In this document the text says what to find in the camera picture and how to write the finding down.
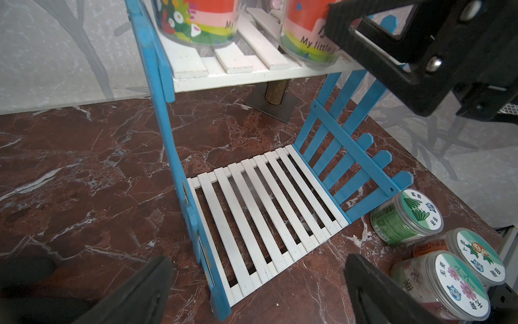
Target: pink flower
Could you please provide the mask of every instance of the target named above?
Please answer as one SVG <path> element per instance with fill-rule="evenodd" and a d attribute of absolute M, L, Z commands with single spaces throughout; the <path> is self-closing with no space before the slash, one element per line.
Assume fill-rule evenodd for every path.
<path fill-rule="evenodd" d="M 477 299 L 477 295 L 473 291 L 473 288 L 469 286 L 464 280 L 461 280 L 461 290 L 466 295 L 467 298 L 471 300 Z"/>
<path fill-rule="evenodd" d="M 451 266 L 448 268 L 448 273 L 450 274 L 450 277 L 452 277 L 455 280 L 461 279 L 461 277 L 458 275 L 457 270 L 453 269 Z"/>

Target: white slatted shelf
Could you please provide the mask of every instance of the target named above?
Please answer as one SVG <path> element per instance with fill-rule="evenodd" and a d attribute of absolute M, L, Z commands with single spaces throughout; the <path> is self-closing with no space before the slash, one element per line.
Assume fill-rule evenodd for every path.
<path fill-rule="evenodd" d="M 238 33 L 256 55 L 244 55 L 237 45 L 232 43 L 227 47 L 215 49 L 214 57 L 202 58 L 195 48 L 175 43 L 165 37 L 156 26 L 151 0 L 143 2 L 171 65 L 175 92 L 304 78 L 362 68 L 347 55 L 332 66 L 309 67 L 302 60 L 281 54 L 246 15 L 238 19 Z M 256 8 L 249 8 L 248 13 L 266 33 L 278 39 L 280 26 L 272 15 Z"/>
<path fill-rule="evenodd" d="M 291 162 L 289 156 L 292 157 L 295 164 Z M 281 167 L 278 160 L 282 161 L 287 171 Z M 216 266 L 221 275 L 221 280 L 230 306 L 238 303 L 244 297 L 270 281 L 280 272 L 348 225 L 345 219 L 340 219 L 340 217 L 343 218 L 343 216 L 338 208 L 335 205 L 329 204 L 331 201 L 330 198 L 324 196 L 325 192 L 322 191 L 323 188 L 313 173 L 305 164 L 301 163 L 304 162 L 300 159 L 298 153 L 293 147 L 287 146 L 188 179 L 189 187 L 194 193 L 196 207 L 202 219 L 202 228 L 209 238 L 209 247 L 214 254 Z M 250 185 L 245 180 L 245 175 L 250 180 Z M 228 180 L 229 178 L 233 179 L 236 188 L 231 185 Z M 311 187 L 306 184 L 304 178 L 309 181 Z M 223 213 L 222 204 L 225 202 L 220 201 L 216 195 L 213 186 L 215 182 L 219 184 L 223 192 L 223 199 L 225 199 L 226 204 L 230 208 L 239 233 L 233 233 L 231 231 L 228 224 L 231 220 L 227 219 L 229 216 L 225 216 Z M 285 188 L 287 192 L 286 196 L 281 190 L 280 185 Z M 309 206 L 306 206 L 295 187 L 298 187 L 303 193 L 303 196 L 310 204 Z M 313 192 L 315 192 L 324 202 L 324 205 L 328 207 L 330 211 L 329 215 L 318 203 Z M 198 201 L 199 194 L 203 194 L 207 200 L 210 210 L 208 215 L 202 211 Z M 251 219 L 246 218 L 243 212 L 244 207 L 241 207 L 238 196 L 242 197 Z M 280 210 L 277 210 L 272 199 L 277 200 Z M 289 199 L 293 201 L 297 211 L 291 206 Z M 261 203 L 265 207 L 266 212 L 262 213 L 260 211 L 258 203 Z M 316 216 L 311 214 L 309 208 L 315 210 Z M 286 215 L 287 222 L 282 219 L 279 211 L 282 211 Z M 331 221 L 330 216 L 333 216 L 336 220 Z M 206 219 L 208 217 L 212 217 L 216 224 L 216 228 L 213 229 L 213 232 L 210 232 L 207 226 Z M 320 228 L 314 217 L 318 217 L 325 226 Z M 304 229 L 301 223 L 302 220 L 308 224 L 311 235 Z M 287 248 L 286 252 L 281 252 L 278 243 L 274 239 L 274 233 L 267 223 L 272 224 L 272 227 L 275 228 L 275 231 L 279 234 L 283 244 Z M 300 242 L 298 244 L 286 227 L 287 223 L 290 224 L 299 237 Z M 251 226 L 257 228 L 259 237 L 253 234 Z M 223 248 L 230 261 L 232 271 L 236 275 L 237 284 L 232 287 L 229 286 L 225 272 L 223 271 L 220 259 L 221 251 L 217 250 L 212 240 L 213 237 L 218 236 L 223 243 Z M 238 236 L 240 236 L 244 242 L 245 251 L 240 251 L 238 248 L 235 240 Z M 266 263 L 265 255 L 263 255 L 260 249 L 260 241 L 264 243 L 272 260 L 268 263 Z M 250 256 L 256 269 L 252 274 L 249 274 L 244 263 L 246 255 Z"/>

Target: orange carrot label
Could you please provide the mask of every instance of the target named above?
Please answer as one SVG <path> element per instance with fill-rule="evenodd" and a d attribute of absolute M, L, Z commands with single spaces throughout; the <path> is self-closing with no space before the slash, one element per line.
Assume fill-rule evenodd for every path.
<path fill-rule="evenodd" d="M 422 256 L 424 254 L 433 252 L 433 251 L 439 251 L 439 250 L 446 250 L 448 251 L 448 247 L 446 246 L 446 240 L 432 240 L 420 244 L 414 245 L 413 255 L 414 258 L 418 256 Z"/>

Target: plastic jar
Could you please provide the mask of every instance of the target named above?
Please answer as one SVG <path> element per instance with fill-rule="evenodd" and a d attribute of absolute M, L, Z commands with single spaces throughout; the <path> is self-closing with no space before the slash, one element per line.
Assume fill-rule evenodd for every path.
<path fill-rule="evenodd" d="M 506 281 L 506 268 L 496 251 L 474 231 L 458 228 L 414 245 L 414 257 L 436 250 L 449 251 L 472 267 L 482 284 L 498 286 Z"/>
<path fill-rule="evenodd" d="M 239 0 L 152 0 L 162 34 L 193 47 L 224 47 L 237 31 Z"/>
<path fill-rule="evenodd" d="M 397 262 L 391 278 L 437 317 L 483 321 L 489 316 L 484 286 L 471 267 L 448 251 Z"/>
<path fill-rule="evenodd" d="M 376 234 L 391 245 L 438 234 L 444 227 L 435 204 L 414 189 L 405 189 L 374 209 L 370 223 Z"/>
<path fill-rule="evenodd" d="M 337 0 L 286 0 L 279 45 L 288 54 L 313 65 L 332 65 L 338 47 L 324 35 L 328 4 Z"/>

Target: red marble floor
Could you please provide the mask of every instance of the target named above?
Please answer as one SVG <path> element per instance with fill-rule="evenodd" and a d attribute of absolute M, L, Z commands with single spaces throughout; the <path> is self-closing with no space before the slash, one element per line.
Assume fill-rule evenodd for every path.
<path fill-rule="evenodd" d="M 289 124 L 242 104 L 252 86 L 178 94 L 169 115 L 187 177 L 293 143 L 322 83 L 291 83 L 300 102 Z M 467 227 L 499 247 L 497 233 L 372 119 L 353 137 L 364 132 L 375 137 L 369 154 L 392 152 L 389 175 L 415 176 L 413 187 L 437 204 L 445 231 Z M 46 255 L 59 264 L 31 294 L 98 300 L 164 254 L 178 276 L 163 323 L 217 322 L 150 100 L 0 116 L 0 176 L 0 257 Z M 358 195 L 373 189 L 364 187 Z M 388 273 L 410 258 L 411 246 L 388 247 L 364 216 L 235 305 L 226 322 L 353 323 L 343 277 L 350 253 Z"/>

